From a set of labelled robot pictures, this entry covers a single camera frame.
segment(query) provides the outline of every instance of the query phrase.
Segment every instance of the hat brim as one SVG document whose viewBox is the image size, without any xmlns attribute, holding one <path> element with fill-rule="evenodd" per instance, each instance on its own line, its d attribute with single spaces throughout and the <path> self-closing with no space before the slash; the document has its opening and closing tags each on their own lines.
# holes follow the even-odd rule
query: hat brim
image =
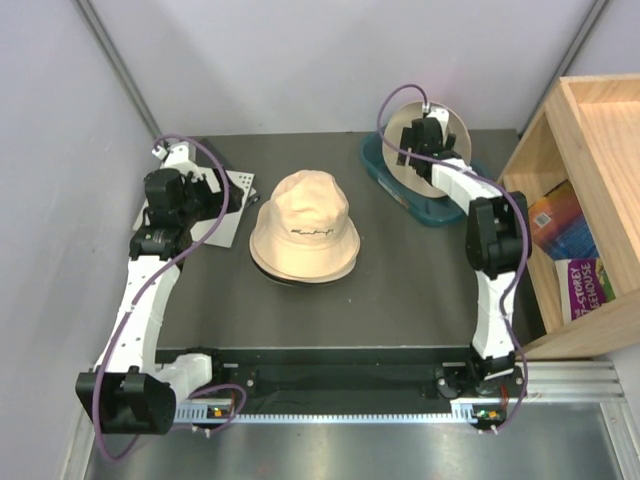
<svg viewBox="0 0 640 480">
<path fill-rule="evenodd" d="M 287 242 L 269 231 L 268 212 L 271 201 L 258 212 L 256 228 L 249 248 L 254 261 L 271 275 L 315 283 L 337 280 L 355 266 L 360 250 L 360 236 L 349 218 L 342 236 L 324 248 L 310 249 Z"/>
</svg>

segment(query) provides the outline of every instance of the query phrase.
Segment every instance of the beige bucket hat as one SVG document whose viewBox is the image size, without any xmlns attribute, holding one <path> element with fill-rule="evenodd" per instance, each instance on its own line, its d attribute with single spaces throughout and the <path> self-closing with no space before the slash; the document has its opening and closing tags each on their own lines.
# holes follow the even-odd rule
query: beige bucket hat
<svg viewBox="0 0 640 480">
<path fill-rule="evenodd" d="M 360 236 L 335 178 L 301 170 L 284 178 L 260 208 L 249 248 L 270 275 L 324 283 L 353 270 Z"/>
</svg>

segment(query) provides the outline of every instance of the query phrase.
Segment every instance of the cable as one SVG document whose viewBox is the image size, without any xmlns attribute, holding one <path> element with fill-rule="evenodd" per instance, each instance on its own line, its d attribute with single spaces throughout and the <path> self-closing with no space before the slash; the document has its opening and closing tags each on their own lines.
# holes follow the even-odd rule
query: cable
<svg viewBox="0 0 640 480">
<path fill-rule="evenodd" d="M 502 408 L 503 412 L 507 413 L 507 407 L 509 406 L 509 391 L 507 390 L 507 386 L 504 383 L 500 385 L 500 393 L 502 394 L 500 408 Z"/>
<path fill-rule="evenodd" d="M 221 390 L 236 390 L 242 394 L 242 398 L 240 399 L 240 403 L 238 404 L 238 406 L 233 408 L 233 411 L 231 415 L 229 415 L 229 417 L 227 418 L 227 421 L 212 430 L 212 432 L 215 432 L 215 433 L 220 432 L 221 430 L 224 430 L 225 428 L 227 428 L 231 424 L 231 422 L 238 415 L 240 415 L 240 412 L 242 412 L 242 409 L 244 408 L 244 404 L 247 403 L 246 390 L 242 388 L 240 385 L 236 385 L 235 383 L 222 383 L 220 385 L 214 385 L 213 387 L 203 388 L 202 390 L 196 390 L 191 395 L 189 395 L 189 398 L 197 398 L 203 395 L 210 395 L 212 393 L 217 393 Z"/>
<path fill-rule="evenodd" d="M 155 140 L 153 145 L 155 147 L 160 142 L 163 142 L 169 139 L 180 140 L 182 142 L 189 142 L 193 146 L 198 148 L 207 157 L 209 157 L 209 160 L 211 160 L 211 162 L 213 163 L 214 168 L 216 168 L 220 172 L 220 178 L 222 179 L 222 192 L 223 192 L 222 208 L 220 209 L 220 214 L 218 215 L 218 218 L 216 218 L 216 221 L 213 223 L 211 228 L 207 231 L 207 233 L 204 234 L 204 236 L 200 240 L 193 243 L 184 252 L 182 252 L 175 258 L 171 259 L 162 268 L 158 269 L 158 271 L 153 275 L 151 275 L 149 279 L 142 285 L 142 287 L 140 287 L 140 290 L 138 290 L 138 293 L 136 293 L 135 296 L 133 297 L 133 300 L 131 300 L 132 309 L 138 304 L 138 302 L 140 301 L 144 293 L 147 291 L 147 289 L 158 279 L 158 277 L 160 277 L 160 275 L 162 275 L 164 272 L 169 270 L 171 267 L 176 265 L 181 260 L 191 255 L 196 248 L 202 245 L 216 231 L 218 226 L 220 226 L 220 223 L 222 222 L 224 215 L 227 213 L 227 208 L 229 207 L 229 181 L 227 179 L 227 176 L 224 175 L 224 168 L 220 163 L 220 161 L 216 158 L 216 156 L 213 153 L 211 153 L 209 149 L 207 149 L 200 142 L 193 140 L 192 138 L 186 137 L 184 135 L 178 135 L 178 134 L 162 135 L 161 137 L 158 137 Z M 91 399 L 91 420 L 93 421 L 93 429 L 96 434 L 96 445 L 98 446 L 98 450 L 100 451 L 100 454 L 102 455 L 102 457 L 105 460 L 109 460 L 112 462 L 118 462 L 124 459 L 129 454 L 129 452 L 131 452 L 131 449 L 136 444 L 139 437 L 139 435 L 136 435 L 131 440 L 129 445 L 127 445 L 122 452 L 120 452 L 117 455 L 112 455 L 111 452 L 109 452 L 109 450 L 107 449 L 107 446 L 105 445 L 104 437 L 102 436 L 102 428 L 100 426 L 100 393 L 102 391 L 102 382 L 104 380 L 104 374 L 107 370 L 107 366 L 109 365 L 109 361 L 111 360 L 111 356 L 113 355 L 113 351 L 115 350 L 116 344 L 118 343 L 118 339 L 120 338 L 120 335 L 122 335 L 122 332 L 127 326 L 127 322 L 129 321 L 130 317 L 131 317 L 131 310 L 126 312 L 122 316 L 122 320 L 120 320 L 118 327 L 116 328 L 113 336 L 111 337 L 111 340 L 109 341 L 109 344 L 107 345 L 107 349 L 105 351 L 102 364 L 98 368 L 98 372 L 96 375 L 96 384 L 93 390 L 93 397 Z"/>
<path fill-rule="evenodd" d="M 500 312 L 502 313 L 502 318 L 504 320 L 504 324 L 505 324 L 505 327 L 507 329 L 507 333 L 509 334 L 509 337 L 511 338 L 511 341 L 513 342 L 513 346 L 515 347 L 516 351 L 518 352 L 518 355 L 520 355 L 520 359 L 522 360 L 523 382 L 522 382 L 522 390 L 520 391 L 520 395 L 518 395 L 518 399 L 516 401 L 516 404 L 513 407 L 513 410 L 511 411 L 511 415 L 509 415 L 507 417 L 507 419 L 499 427 L 497 427 L 495 429 L 494 432 L 497 434 L 498 432 L 500 432 L 501 430 L 506 428 L 507 425 L 509 425 L 511 423 L 512 419 L 515 417 L 517 412 L 520 410 L 520 406 L 522 405 L 522 402 L 523 402 L 524 397 L 525 397 L 526 392 L 527 392 L 527 385 L 529 384 L 529 366 L 527 365 L 527 358 L 526 358 L 526 356 L 524 354 L 524 350 L 522 349 L 522 346 L 520 345 L 520 342 L 518 342 L 518 339 L 516 338 L 515 334 L 513 333 L 513 329 L 511 328 L 511 325 L 509 324 L 509 320 L 507 319 L 507 310 L 506 310 L 506 307 L 505 307 L 505 302 L 506 302 L 507 297 L 509 296 L 511 291 L 516 287 L 516 285 L 518 285 L 518 282 L 520 281 L 520 278 L 522 277 L 522 275 L 524 273 L 524 269 L 527 266 L 527 253 L 529 252 L 529 237 L 528 237 L 528 235 L 526 235 L 527 223 L 526 223 L 526 221 L 524 219 L 524 216 L 522 215 L 522 212 L 520 211 L 520 208 L 518 207 L 518 204 L 514 200 L 514 198 L 499 183 L 496 183 L 493 180 L 490 180 L 488 178 L 484 178 L 484 177 L 481 177 L 479 175 L 476 175 L 475 173 L 472 173 L 470 171 L 463 170 L 463 169 L 458 168 L 456 166 L 453 166 L 451 164 L 442 163 L 441 160 L 438 160 L 436 158 L 428 157 L 426 155 L 418 155 L 417 153 L 409 152 L 407 150 L 402 150 L 400 147 L 398 147 L 398 146 L 394 145 L 393 143 L 391 143 L 384 136 L 384 131 L 382 130 L 382 114 L 386 110 L 387 105 L 389 104 L 391 99 L 393 97 L 395 97 L 398 94 L 398 92 L 401 92 L 402 90 L 406 90 L 408 88 L 415 88 L 416 90 L 418 90 L 420 92 L 420 95 L 422 96 L 423 105 L 428 105 L 428 103 L 429 103 L 429 100 L 427 99 L 427 94 L 424 91 L 424 89 L 420 85 L 416 85 L 415 83 L 408 83 L 406 85 L 401 85 L 398 88 L 396 88 L 394 91 L 392 91 L 389 94 L 389 96 L 385 99 L 385 101 L 382 102 L 382 105 L 380 106 L 380 110 L 378 111 L 378 118 L 376 120 L 376 127 L 378 129 L 378 135 L 380 135 L 380 138 L 382 139 L 384 144 L 387 145 L 390 149 L 392 149 L 395 152 L 400 153 L 402 155 L 406 155 L 408 157 L 412 157 L 412 158 L 415 158 L 417 160 L 423 160 L 423 161 L 426 161 L 426 162 L 438 164 L 438 165 L 440 165 L 442 167 L 451 168 L 451 169 L 453 169 L 453 170 L 455 170 L 457 172 L 461 172 L 462 174 L 466 175 L 469 178 L 472 178 L 472 179 L 474 179 L 474 180 L 476 180 L 478 182 L 483 182 L 483 183 L 495 188 L 496 190 L 498 190 L 504 196 L 504 198 L 507 200 L 509 205 L 511 205 L 511 208 L 515 212 L 516 218 L 518 219 L 518 223 L 520 224 L 520 230 L 522 231 L 522 254 L 520 256 L 520 263 L 518 264 L 518 268 L 516 270 L 515 276 L 513 277 L 513 280 L 507 286 L 506 290 L 502 294 L 502 297 L 500 297 Z"/>
</svg>

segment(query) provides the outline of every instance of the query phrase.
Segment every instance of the black base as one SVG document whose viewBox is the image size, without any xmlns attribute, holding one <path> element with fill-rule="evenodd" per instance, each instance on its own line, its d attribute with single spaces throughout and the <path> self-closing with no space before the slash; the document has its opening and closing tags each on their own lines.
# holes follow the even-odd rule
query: black base
<svg viewBox="0 0 640 480">
<path fill-rule="evenodd" d="M 78 375 L 76 395 L 89 418 L 96 373 Z M 169 385 L 142 373 L 106 373 L 100 393 L 103 433 L 164 435 L 173 425 L 176 397 Z"/>
<path fill-rule="evenodd" d="M 184 353 L 160 350 L 156 361 L 171 363 Z M 212 383 L 246 388 L 248 414 L 448 413 L 449 399 L 438 389 L 442 364 L 460 362 L 464 369 L 469 355 L 469 348 L 224 349 L 215 351 L 218 365 L 226 366 Z M 519 393 L 515 380 L 508 390 Z M 500 388 L 464 393 L 501 400 Z"/>
</svg>

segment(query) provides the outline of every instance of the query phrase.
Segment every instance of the metal frame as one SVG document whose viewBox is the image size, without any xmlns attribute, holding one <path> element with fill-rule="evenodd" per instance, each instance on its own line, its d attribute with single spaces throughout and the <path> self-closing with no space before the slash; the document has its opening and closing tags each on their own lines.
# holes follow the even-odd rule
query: metal frame
<svg viewBox="0 0 640 480">
<path fill-rule="evenodd" d="M 452 405 L 450 415 L 381 415 L 368 418 L 332 415 L 326 418 L 293 415 L 239 415 L 238 423 L 460 423 L 467 405 L 482 403 L 478 398 L 461 398 Z M 640 478 L 640 436 L 631 416 L 615 367 L 610 361 L 529 362 L 529 387 L 525 404 L 596 403 L 599 404 L 614 453 L 624 478 Z M 84 410 L 77 408 L 77 428 L 61 480 L 84 479 L 93 446 L 93 425 Z"/>
<path fill-rule="evenodd" d="M 575 37 L 573 37 L 573 40 L 571 40 L 569 47 L 567 48 L 564 55 L 562 56 L 560 63 L 558 64 L 553 74 L 547 81 L 547 85 L 544 91 L 542 92 L 542 95 L 538 99 L 538 102 L 536 103 L 535 107 L 529 114 L 529 117 L 527 118 L 527 121 L 525 122 L 524 127 L 522 128 L 522 132 L 524 132 L 527 129 L 527 127 L 533 120 L 533 117 L 535 116 L 538 109 L 544 103 L 545 98 L 547 98 L 547 95 L 553 88 L 553 85 L 556 83 L 556 80 L 558 80 L 558 78 L 567 74 L 567 72 L 573 65 L 573 62 L 575 61 L 578 54 L 582 50 L 582 47 L 584 46 L 587 39 L 591 35 L 591 32 L 593 32 L 593 28 L 596 26 L 600 18 L 602 18 L 602 14 L 604 13 L 605 9 L 609 6 L 610 3 L 611 3 L 611 0 L 595 0 L 593 2 L 593 4 L 591 5 L 591 8 L 587 12 L 584 20 L 582 21 L 580 28 L 578 28 L 578 32 L 576 33 Z"/>
<path fill-rule="evenodd" d="M 105 54 L 107 62 L 109 62 L 109 65 L 111 65 L 111 68 L 113 68 L 113 71 L 122 84 L 127 97 L 140 116 L 140 119 L 147 128 L 149 134 L 153 138 L 159 137 L 162 134 L 162 131 L 160 130 L 160 127 L 158 126 L 155 118 L 153 118 L 153 114 L 151 113 L 151 110 L 149 110 L 144 97 L 140 93 L 140 90 L 138 89 L 138 86 L 136 85 L 131 72 L 120 56 L 120 53 L 113 43 L 113 40 L 111 40 L 109 32 L 107 32 L 107 29 L 102 23 L 102 20 L 100 20 L 100 16 L 93 6 L 93 3 L 91 2 L 91 0 L 72 1 L 78 9 L 80 16 L 85 21 L 87 27 L 93 34 L 93 37 L 98 43 L 98 46 Z"/>
</svg>

